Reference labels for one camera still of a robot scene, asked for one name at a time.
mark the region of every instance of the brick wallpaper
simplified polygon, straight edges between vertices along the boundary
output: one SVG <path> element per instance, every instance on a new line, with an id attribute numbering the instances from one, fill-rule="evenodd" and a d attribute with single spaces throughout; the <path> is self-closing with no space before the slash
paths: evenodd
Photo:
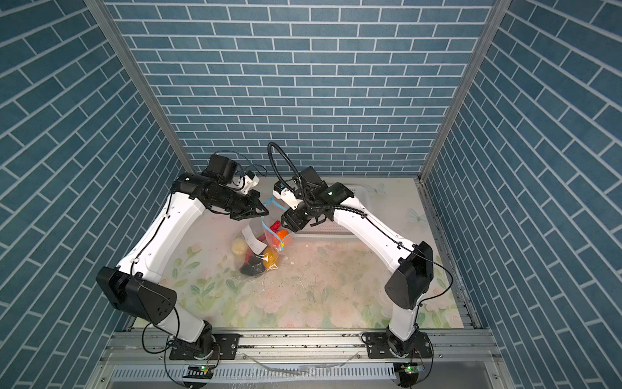
<path id="1" fill-rule="evenodd" d="M 0 2 L 0 388 L 88 380 L 180 163 L 82 0 Z"/>
<path id="2" fill-rule="evenodd" d="M 514 0 L 429 180 L 517 387 L 622 387 L 622 2 Z"/>
<path id="3" fill-rule="evenodd" d="M 107 1 L 199 168 L 416 175 L 493 0 Z"/>

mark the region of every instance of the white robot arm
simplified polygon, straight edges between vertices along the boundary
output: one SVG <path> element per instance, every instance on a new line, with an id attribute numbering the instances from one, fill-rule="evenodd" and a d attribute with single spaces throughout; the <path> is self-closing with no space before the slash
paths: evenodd
<path id="1" fill-rule="evenodd" d="M 210 159 L 206 171 L 212 166 L 212 171 L 222 173 L 226 170 L 222 166 L 226 164 L 227 161 L 220 161 L 212 166 Z M 206 209 L 217 212 L 211 207 L 219 207 L 229 212 L 234 220 L 267 214 L 259 201 L 259 193 L 251 189 L 258 183 L 257 177 L 245 176 L 243 188 L 233 190 L 223 185 L 219 177 L 204 174 L 205 171 L 201 176 L 182 174 L 175 181 L 161 213 L 136 246 L 115 269 L 103 268 L 98 274 L 98 282 L 114 307 L 175 335 L 196 358 L 211 352 L 211 325 L 177 304 L 174 291 L 158 285 L 164 268 L 182 237 Z M 397 356 L 407 355 L 418 336 L 414 308 L 433 277 L 432 249 L 425 242 L 416 245 L 391 230 L 369 213 L 344 185 L 337 183 L 328 187 L 312 167 L 298 177 L 294 181 L 302 182 L 300 187 L 312 185 L 309 194 L 315 205 L 310 207 L 300 189 L 286 188 L 279 176 L 273 195 L 290 206 L 281 218 L 282 226 L 297 232 L 311 219 L 318 221 L 318 216 L 324 215 L 354 233 L 380 257 L 393 274 L 385 286 L 394 302 L 387 330 L 389 345 Z"/>

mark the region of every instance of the white label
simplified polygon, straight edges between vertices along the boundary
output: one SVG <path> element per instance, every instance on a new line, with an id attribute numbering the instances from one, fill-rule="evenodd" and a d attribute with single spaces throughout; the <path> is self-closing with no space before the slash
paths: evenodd
<path id="1" fill-rule="evenodd" d="M 246 227 L 244 227 L 244 230 L 242 230 L 242 235 L 244 236 L 244 240 L 246 241 L 246 244 L 251 248 L 251 250 L 255 254 L 261 254 L 261 252 L 264 251 L 266 247 L 268 247 L 267 244 L 261 243 L 257 238 L 255 238 L 253 231 L 251 231 L 250 225 L 247 225 Z"/>

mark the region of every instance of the transparent plastic bag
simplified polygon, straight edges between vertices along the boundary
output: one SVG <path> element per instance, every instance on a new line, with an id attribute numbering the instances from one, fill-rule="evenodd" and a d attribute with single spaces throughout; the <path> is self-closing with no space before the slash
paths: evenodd
<path id="1" fill-rule="evenodd" d="M 264 203 L 269 215 L 251 219 L 231 244 L 239 271 L 248 276 L 259 276 L 278 269 L 281 252 L 293 239 L 294 233 L 281 228 L 281 215 L 287 210 L 273 198 Z"/>

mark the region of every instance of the yellow fruit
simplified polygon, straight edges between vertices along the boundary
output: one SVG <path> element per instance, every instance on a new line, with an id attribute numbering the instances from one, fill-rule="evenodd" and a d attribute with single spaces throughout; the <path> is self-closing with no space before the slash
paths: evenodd
<path id="1" fill-rule="evenodd" d="M 264 266 L 268 270 L 276 269 L 276 260 L 278 258 L 278 254 L 271 248 L 266 248 L 263 254 Z"/>
<path id="2" fill-rule="evenodd" d="M 231 252 L 236 256 L 244 256 L 248 250 L 248 245 L 244 241 L 244 238 L 235 238 L 231 244 Z"/>

